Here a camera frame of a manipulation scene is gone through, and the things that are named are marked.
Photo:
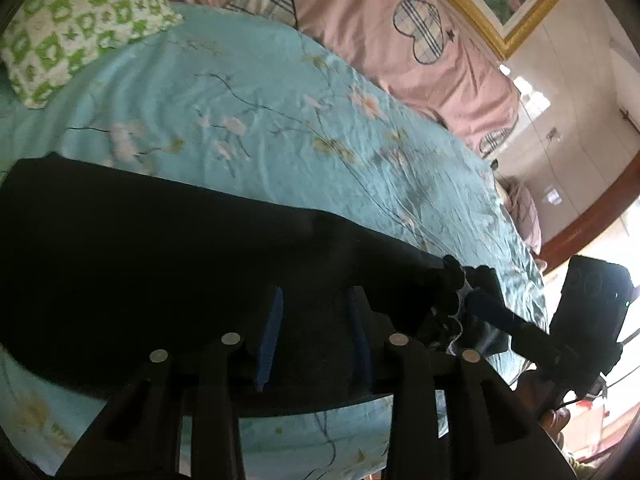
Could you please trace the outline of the black pants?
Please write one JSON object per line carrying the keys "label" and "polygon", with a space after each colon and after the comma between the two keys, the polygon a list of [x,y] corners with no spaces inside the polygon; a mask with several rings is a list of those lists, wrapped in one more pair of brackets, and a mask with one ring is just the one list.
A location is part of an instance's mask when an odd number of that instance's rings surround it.
{"label": "black pants", "polygon": [[248,200],[58,155],[1,185],[1,342],[32,374],[106,399],[167,353],[187,392],[241,337],[248,414],[370,398],[363,312],[435,351],[506,351],[458,303],[449,258],[336,214]]}

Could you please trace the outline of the pink cloth beside bed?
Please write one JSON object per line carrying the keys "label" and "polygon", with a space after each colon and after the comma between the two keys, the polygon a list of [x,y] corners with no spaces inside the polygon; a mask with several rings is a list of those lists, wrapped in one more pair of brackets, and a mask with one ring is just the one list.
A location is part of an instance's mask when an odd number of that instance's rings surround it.
{"label": "pink cloth beside bed", "polygon": [[504,209],[518,231],[518,235],[529,250],[534,255],[538,255],[541,251],[542,235],[538,211],[532,194],[520,181],[514,181],[508,185],[497,181],[496,190]]}

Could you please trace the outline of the pink quilt with plaid hearts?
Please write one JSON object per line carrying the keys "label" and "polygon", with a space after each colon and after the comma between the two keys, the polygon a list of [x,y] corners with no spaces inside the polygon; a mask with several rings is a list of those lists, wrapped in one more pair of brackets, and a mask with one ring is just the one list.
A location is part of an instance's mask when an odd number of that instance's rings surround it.
{"label": "pink quilt with plaid hearts", "polygon": [[518,120],[518,90],[437,0],[176,0],[270,18],[337,54],[487,158]]}

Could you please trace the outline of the light blue floral bedsheet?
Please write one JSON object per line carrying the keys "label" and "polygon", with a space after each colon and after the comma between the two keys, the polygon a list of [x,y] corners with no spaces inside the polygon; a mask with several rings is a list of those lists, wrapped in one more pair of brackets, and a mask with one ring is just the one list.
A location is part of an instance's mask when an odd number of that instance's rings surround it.
{"label": "light blue floral bedsheet", "polygon": [[[176,4],[184,23],[107,53],[42,110],[1,83],[1,172],[53,152],[286,206],[321,209],[435,255],[497,268],[508,307],[544,327],[541,276],[503,207],[488,162],[286,25]],[[27,374],[1,349],[1,426],[35,474],[53,476],[101,401]],[[310,416],[246,420],[247,468],[278,478],[285,445],[309,430],[311,479],[374,471],[390,400],[348,408],[336,464]]]}

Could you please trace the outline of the green white checkered pillow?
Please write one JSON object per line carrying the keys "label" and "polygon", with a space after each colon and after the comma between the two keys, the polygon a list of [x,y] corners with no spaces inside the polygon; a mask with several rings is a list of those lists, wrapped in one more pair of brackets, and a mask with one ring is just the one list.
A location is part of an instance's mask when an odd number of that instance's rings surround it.
{"label": "green white checkered pillow", "polygon": [[169,0],[25,0],[1,36],[13,91],[28,108],[111,50],[182,23]]}

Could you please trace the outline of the brown wooden door frame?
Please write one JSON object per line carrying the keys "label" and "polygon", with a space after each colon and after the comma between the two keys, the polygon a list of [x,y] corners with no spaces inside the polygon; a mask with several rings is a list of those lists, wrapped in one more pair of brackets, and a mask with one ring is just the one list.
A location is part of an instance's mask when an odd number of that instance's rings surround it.
{"label": "brown wooden door frame", "polygon": [[637,153],[620,176],[576,220],[541,247],[539,258],[547,263],[544,275],[600,236],[639,197],[640,154]]}

